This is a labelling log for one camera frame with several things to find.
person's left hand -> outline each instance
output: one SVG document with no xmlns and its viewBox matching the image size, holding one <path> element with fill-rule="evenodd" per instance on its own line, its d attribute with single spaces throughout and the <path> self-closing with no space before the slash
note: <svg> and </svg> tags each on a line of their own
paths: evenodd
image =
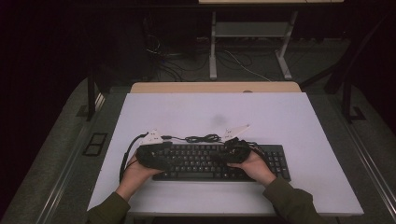
<svg viewBox="0 0 396 224">
<path fill-rule="evenodd" d="M 116 193 L 128 202 L 132 195 L 134 195 L 147 179 L 161 172 L 160 170 L 143 166 L 139 163 L 134 154 L 128 161 L 127 168 L 125 169 L 120 185 L 116 189 Z"/>
</svg>

hand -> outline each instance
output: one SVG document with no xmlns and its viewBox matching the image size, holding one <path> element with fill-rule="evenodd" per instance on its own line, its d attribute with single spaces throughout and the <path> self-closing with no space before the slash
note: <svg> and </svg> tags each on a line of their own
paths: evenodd
<svg viewBox="0 0 396 224">
<path fill-rule="evenodd" d="M 227 165 L 243 169 L 250 178 L 263 184 L 265 187 L 276 179 L 276 176 L 270 171 L 267 164 L 254 151 L 250 151 L 249 156 L 244 162 L 227 163 Z"/>
<path fill-rule="evenodd" d="M 127 168 L 123 174 L 119 187 L 116 189 L 116 193 L 128 202 L 132 195 L 134 195 L 134 193 L 146 182 L 147 179 L 152 175 L 159 174 L 160 172 L 162 171 L 147 168 L 140 164 L 134 154 L 128 161 Z"/>
</svg>

green sleeve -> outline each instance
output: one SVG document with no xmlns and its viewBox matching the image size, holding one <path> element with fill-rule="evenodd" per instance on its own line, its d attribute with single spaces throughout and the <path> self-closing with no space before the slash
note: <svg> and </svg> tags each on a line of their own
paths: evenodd
<svg viewBox="0 0 396 224">
<path fill-rule="evenodd" d="M 87 223 L 119 224 L 131 206 L 116 192 L 88 211 Z"/>
<path fill-rule="evenodd" d="M 277 178 L 263 195 L 277 212 L 291 224 L 327 223 L 316 211 L 311 194 L 294 189 L 286 180 Z"/>
</svg>

metal frame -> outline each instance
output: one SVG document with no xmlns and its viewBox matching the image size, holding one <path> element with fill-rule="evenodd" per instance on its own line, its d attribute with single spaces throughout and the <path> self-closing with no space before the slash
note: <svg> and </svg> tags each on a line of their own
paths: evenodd
<svg viewBox="0 0 396 224">
<path fill-rule="evenodd" d="M 291 80 L 291 73 L 285 61 L 285 52 L 288 47 L 294 23 L 297 20 L 297 11 L 293 11 L 289 22 L 216 22 L 216 11 L 212 12 L 212 33 L 210 38 L 209 74 L 211 80 L 216 80 L 216 37 L 283 37 L 280 49 L 275 52 L 282 74 L 286 80 Z"/>
<path fill-rule="evenodd" d="M 102 108 L 102 105 L 105 102 L 105 97 L 99 93 L 98 97 L 96 98 L 95 111 L 99 112 Z M 69 158 L 67 159 L 66 164 L 64 165 L 58 179 L 56 180 L 55 184 L 53 185 L 51 191 L 49 192 L 49 197 L 41 209 L 41 212 L 35 221 L 36 224 L 42 223 L 50 223 L 56 208 L 58 207 L 59 201 L 62 199 L 64 194 L 64 190 L 69 183 L 70 178 L 72 177 L 73 171 L 75 170 L 75 163 L 79 155 L 81 155 L 82 150 L 84 149 L 84 145 L 87 143 L 88 134 L 92 129 L 92 125 L 96 122 L 98 114 L 92 115 L 92 119 L 86 122 L 74 144 L 72 151 L 70 153 Z"/>
<path fill-rule="evenodd" d="M 329 100 L 332 103 L 333 109 L 335 111 L 339 111 L 339 102 L 337 101 L 336 97 L 333 96 L 329 98 Z M 349 136 L 353 140 L 353 143 L 355 144 L 355 151 L 361 159 L 361 163 L 366 169 L 368 176 L 370 176 L 370 179 L 372 180 L 378 194 L 384 202 L 384 205 L 388 208 L 388 211 L 392 216 L 393 220 L 396 221 L 396 195 L 393 192 L 393 189 L 390 188 L 388 182 L 386 181 L 384 176 L 382 176 L 372 156 L 370 155 L 366 146 L 361 141 L 361 138 L 359 137 L 358 132 L 354 128 L 353 123 L 351 123 L 349 119 L 345 118 L 344 114 L 337 112 L 337 115 L 339 119 L 343 122 L 347 132 L 349 133 Z"/>
</svg>

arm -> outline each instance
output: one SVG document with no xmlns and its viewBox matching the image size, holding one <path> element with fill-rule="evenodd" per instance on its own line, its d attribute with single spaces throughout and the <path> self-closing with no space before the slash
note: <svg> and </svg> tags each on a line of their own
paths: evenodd
<svg viewBox="0 0 396 224">
<path fill-rule="evenodd" d="M 144 167 L 133 155 L 116 191 L 101 204 L 88 211 L 87 223 L 120 223 L 130 209 L 128 202 L 134 193 L 147 179 L 160 172 L 159 170 Z"/>
<path fill-rule="evenodd" d="M 276 178 L 265 162 L 255 152 L 242 163 L 228 164 L 243 169 L 247 175 L 265 186 L 263 195 L 276 211 L 291 224 L 327 223 L 315 210 L 312 195 L 294 189 L 287 181 Z"/>
</svg>

